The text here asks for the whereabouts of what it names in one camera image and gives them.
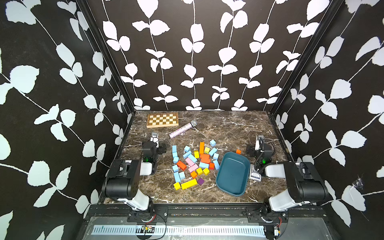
purple block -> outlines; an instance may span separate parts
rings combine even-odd
[[[199,178],[199,179],[197,180],[197,183],[198,183],[200,186],[203,185],[203,183],[204,183],[204,179]]]

pink block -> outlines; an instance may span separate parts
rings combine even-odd
[[[193,165],[192,167],[188,168],[189,172],[193,172],[194,170],[198,169],[199,166],[197,164]]]
[[[192,162],[192,160],[190,160],[189,157],[187,157],[187,158],[185,159],[185,161],[188,163],[188,165],[189,165],[190,167],[192,167],[193,165],[195,165],[195,163]]]

yellow block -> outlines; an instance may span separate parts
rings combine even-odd
[[[188,181],[188,182],[181,184],[181,189],[184,190],[184,189],[187,189],[187,188],[192,187],[194,185],[197,185],[196,179],[192,179],[191,181]]]
[[[208,169],[208,168],[204,168],[203,173],[204,173],[205,175],[208,175],[208,173],[209,173],[209,169]]]
[[[201,175],[203,173],[203,170],[201,169],[201,167],[199,167],[198,169],[196,169],[196,172],[198,175]]]
[[[176,182],[173,186],[175,187],[176,190],[179,190],[181,188],[179,182]]]
[[[198,150],[195,150],[195,151],[194,151],[194,154],[195,154],[195,158],[200,158],[200,156],[199,156],[199,151],[198,151]]]

cube block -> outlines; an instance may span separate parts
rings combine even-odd
[[[178,182],[173,184],[173,186],[175,187],[175,190],[179,190],[181,188],[180,183],[178,183]]]
[[[208,174],[209,174],[209,169],[208,169],[208,168],[204,168],[203,173],[204,173],[205,175],[208,175]]]
[[[196,172],[198,175],[201,175],[203,173],[203,170],[201,168],[196,169]]]
[[[190,180],[188,182],[185,182],[185,183],[181,184],[181,189],[184,190],[184,189],[187,189],[189,187],[193,187],[194,185],[197,185],[196,179],[192,179],[192,180]]]
[[[178,161],[178,162],[177,162],[177,165],[178,165],[179,168],[181,168],[183,171],[184,171],[185,169],[187,169],[187,166],[186,166],[184,163],[182,163],[181,161]]]
[[[216,145],[216,142],[215,142],[215,140],[211,140],[211,141],[209,142],[209,144],[210,144],[212,147],[214,147],[214,146]]]

white leaf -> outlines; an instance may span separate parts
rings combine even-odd
[[[151,18],[159,4],[158,0],[137,0],[137,3],[147,18]]]
[[[162,85],[159,85],[157,87],[157,89],[161,92],[161,94],[163,94],[164,96],[167,95],[171,90],[172,88],[166,84],[162,84]]]
[[[279,93],[280,91],[281,91],[281,87],[279,86],[270,87],[268,89],[268,95],[272,97],[273,95]]]
[[[341,139],[341,145],[350,147],[350,148],[360,148],[364,146],[367,139],[358,132],[347,131],[344,133],[343,138]]]
[[[170,69],[173,67],[172,62],[168,58],[162,58],[160,61],[160,67],[162,69]]]
[[[56,104],[49,109],[48,113],[42,114],[40,115],[40,117],[36,118],[33,123],[38,125],[46,121],[55,120],[58,114],[59,114],[59,104]]]
[[[159,65],[159,61],[157,59],[151,58],[152,71],[156,72],[156,68],[158,65]]]
[[[301,123],[297,124],[293,132],[303,131],[303,125]]]
[[[263,70],[263,65],[260,64],[260,65],[256,65],[256,66],[253,66],[249,69],[249,79],[252,79],[253,77],[259,75]]]
[[[257,41],[251,42],[249,44],[249,48],[250,48],[251,52],[253,52],[253,53],[257,53],[260,50],[261,46],[262,46],[261,43],[259,43]]]
[[[333,119],[337,119],[337,107],[333,102],[326,102],[321,106],[321,111]]]
[[[280,70],[283,69],[286,65],[288,65],[288,62],[286,60],[281,61],[276,67],[276,74],[278,74]]]
[[[187,88],[193,88],[193,82],[190,80],[184,80],[180,85]]]
[[[213,93],[212,94],[212,101],[214,102],[218,96],[220,96],[220,93]]]
[[[288,33],[294,33],[296,31],[301,31],[304,29],[304,26],[300,23],[291,24],[287,26]]]
[[[218,56],[223,64],[226,64],[229,60],[231,60],[236,55],[236,50],[232,47],[222,48],[218,52]]]
[[[51,199],[52,195],[55,193],[56,187],[50,187],[46,189],[39,198],[35,201],[33,204],[34,207],[45,207],[48,205],[49,200]]]
[[[178,98],[175,97],[175,96],[172,96],[172,95],[168,95],[168,96],[165,97],[166,103],[171,103],[171,102],[174,102],[174,101],[177,101],[177,100],[178,100]]]
[[[97,102],[93,95],[88,95],[85,98],[83,98],[84,104],[89,109],[97,109]]]
[[[237,67],[232,65],[232,64],[225,65],[223,67],[223,69],[221,70],[221,73],[223,75],[228,75],[228,74],[234,73],[234,72],[237,72]]]
[[[48,164],[44,161],[33,161],[28,172],[27,182],[34,187],[50,183]]]
[[[219,65],[212,65],[212,66],[208,66],[208,69],[209,69],[211,72],[216,72],[217,70],[221,70],[222,67],[219,66]]]
[[[113,22],[103,21],[103,31],[107,38],[111,38],[116,41],[118,40],[118,33]]]
[[[364,56],[366,53],[380,48],[380,46],[381,45],[379,38],[374,36],[373,38],[369,39],[366,43],[364,43],[364,45],[361,46],[359,52],[356,54],[355,61]]]
[[[353,186],[348,185],[341,196],[341,199],[347,204],[354,207],[356,210],[365,211],[365,198],[361,193]]]
[[[306,25],[303,30],[301,31],[300,37],[306,38],[309,36],[312,36],[314,32],[316,31],[317,27],[319,26],[319,23],[313,22],[308,25]]]
[[[292,71],[295,69],[296,64],[299,62],[299,60],[295,59],[292,62],[290,62],[286,68],[287,71]]]
[[[273,38],[268,38],[267,40],[265,40],[262,43],[262,46],[260,48],[260,52],[261,53],[267,52],[272,47],[274,42],[275,42],[275,40]]]
[[[228,12],[223,13],[223,15],[221,16],[221,20],[220,20],[220,30],[222,33],[224,33],[225,27],[228,25],[228,23],[232,19],[233,19],[232,14],[230,14]]]
[[[142,31],[145,28],[149,28],[149,24],[144,21],[138,21],[132,23],[132,26],[136,28],[138,31]]]
[[[329,45],[326,56],[334,57],[340,51],[341,45],[343,44],[344,39],[340,36],[335,37],[331,44]]]
[[[269,31],[269,25],[266,23],[260,23],[253,34],[253,40],[262,42]]]
[[[181,46],[183,47],[184,51],[187,53],[192,52],[192,46],[193,44],[188,38],[182,38],[181,39]]]
[[[329,4],[329,0],[311,0],[307,6],[307,20],[311,20],[319,13],[324,11]]]
[[[159,36],[160,34],[165,33],[166,31],[169,31],[170,28],[165,22],[161,20],[153,20],[149,24],[149,29],[152,35]]]
[[[233,27],[234,28],[242,28],[243,26],[248,24],[248,16],[247,13],[243,10],[237,12],[233,19]]]
[[[184,66],[184,72],[186,75],[188,75],[190,78],[194,78],[196,74],[196,68],[192,65],[185,65]]]
[[[83,157],[94,157],[95,156],[95,142],[93,139],[89,140],[84,144]]]
[[[310,139],[310,134],[308,133],[308,131],[303,131],[300,133],[300,139],[303,141],[303,143],[307,143],[308,140]]]

